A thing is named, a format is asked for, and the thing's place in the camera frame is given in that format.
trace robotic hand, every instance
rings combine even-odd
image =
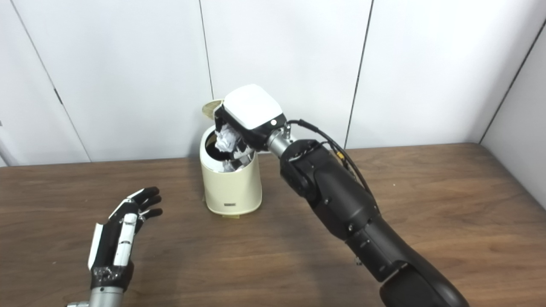
[[[125,198],[104,225],[96,224],[87,265],[91,271],[91,297],[67,307],[120,307],[133,277],[130,260],[133,238],[144,222],[163,213],[149,209],[161,201],[159,189],[147,187]]]
[[[387,307],[468,307],[462,294],[385,222],[351,158],[317,127],[303,120],[287,121],[277,102],[257,85],[228,94],[215,109],[215,122],[218,130],[227,123],[250,147],[270,150],[280,159],[281,176],[288,185],[307,200],[330,233],[356,254],[357,264],[385,282],[380,296]],[[310,129],[326,141],[297,140],[290,133],[291,124]]]

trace trash can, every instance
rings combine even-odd
[[[201,138],[199,158],[205,186],[205,202],[216,214],[242,215],[258,209],[262,203],[262,182],[258,167],[258,154],[252,152],[250,163],[228,171],[229,153],[215,147],[215,126],[205,131]]]

